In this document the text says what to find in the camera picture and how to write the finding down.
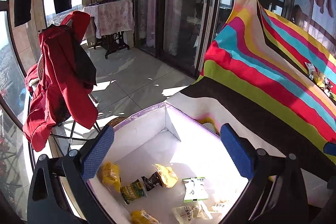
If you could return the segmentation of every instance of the tiled floor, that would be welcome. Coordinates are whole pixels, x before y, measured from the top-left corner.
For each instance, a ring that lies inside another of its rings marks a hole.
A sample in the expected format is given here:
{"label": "tiled floor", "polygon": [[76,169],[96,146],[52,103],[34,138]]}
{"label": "tiled floor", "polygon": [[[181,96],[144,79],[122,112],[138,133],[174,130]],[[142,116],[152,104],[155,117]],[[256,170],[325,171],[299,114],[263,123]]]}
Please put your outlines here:
{"label": "tiled floor", "polygon": [[[98,125],[103,127],[114,117],[129,117],[194,82],[190,77],[173,69],[145,52],[132,48],[121,50],[104,58],[105,50],[98,47],[86,50],[97,69],[97,86],[92,95],[97,99]],[[73,120],[57,127],[57,134],[70,136]],[[76,124],[74,138],[93,138],[96,131]],[[67,152],[68,140],[58,139]],[[84,142],[73,141],[71,148],[79,149]]]}

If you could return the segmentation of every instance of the red jacket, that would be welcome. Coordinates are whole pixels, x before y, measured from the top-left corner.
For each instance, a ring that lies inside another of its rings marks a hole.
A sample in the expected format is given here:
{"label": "red jacket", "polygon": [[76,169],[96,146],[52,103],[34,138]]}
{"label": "red jacket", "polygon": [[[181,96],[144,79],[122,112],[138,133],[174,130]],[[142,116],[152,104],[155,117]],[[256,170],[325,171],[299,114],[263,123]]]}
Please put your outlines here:
{"label": "red jacket", "polygon": [[[98,111],[88,94],[96,85],[96,70],[80,46],[90,15],[74,11],[61,23],[73,19],[73,26],[50,26],[39,34],[43,54],[44,73],[30,103],[30,111],[23,131],[36,151],[41,151],[51,129],[63,122],[65,111],[85,128],[90,129],[97,120]],[[28,83],[37,78],[37,65],[28,71]]]}

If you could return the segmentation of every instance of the blue textured pad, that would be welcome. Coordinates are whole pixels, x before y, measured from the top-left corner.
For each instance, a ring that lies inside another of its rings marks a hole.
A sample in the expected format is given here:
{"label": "blue textured pad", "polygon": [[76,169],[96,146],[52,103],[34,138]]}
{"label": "blue textured pad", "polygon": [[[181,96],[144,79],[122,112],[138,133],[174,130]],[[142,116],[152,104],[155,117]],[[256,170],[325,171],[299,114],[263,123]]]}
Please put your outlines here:
{"label": "blue textured pad", "polygon": [[84,181],[92,179],[96,175],[101,162],[114,141],[113,127],[106,126],[102,131],[103,130],[105,130],[105,132],[103,132],[98,142],[92,147],[91,151],[82,162],[82,178]]}
{"label": "blue textured pad", "polygon": [[327,142],[323,147],[323,152],[328,155],[336,156],[336,143]]}
{"label": "blue textured pad", "polygon": [[244,148],[243,138],[240,138],[228,123],[225,123],[220,129],[220,139],[237,167],[239,174],[250,180],[253,177],[254,159],[249,156],[248,152],[250,151],[246,151]]}

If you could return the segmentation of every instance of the silver bolt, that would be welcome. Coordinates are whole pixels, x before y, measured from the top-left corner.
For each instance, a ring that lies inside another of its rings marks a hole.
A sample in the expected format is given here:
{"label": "silver bolt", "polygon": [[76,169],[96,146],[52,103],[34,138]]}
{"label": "silver bolt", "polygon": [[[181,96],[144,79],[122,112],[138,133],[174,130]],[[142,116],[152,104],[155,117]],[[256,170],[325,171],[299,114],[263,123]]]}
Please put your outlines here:
{"label": "silver bolt", "polygon": [[74,157],[74,156],[77,155],[77,153],[78,153],[78,150],[76,150],[76,149],[70,150],[70,152],[69,152],[69,156],[70,156],[70,157]]}
{"label": "silver bolt", "polygon": [[258,149],[257,149],[257,153],[258,153],[259,156],[264,156],[264,155],[266,155],[266,151],[263,150],[262,148],[258,148]]}
{"label": "silver bolt", "polygon": [[296,160],[296,156],[294,154],[290,153],[288,156],[291,160]]}
{"label": "silver bolt", "polygon": [[46,154],[42,154],[39,156],[39,160],[44,160],[46,158]]}

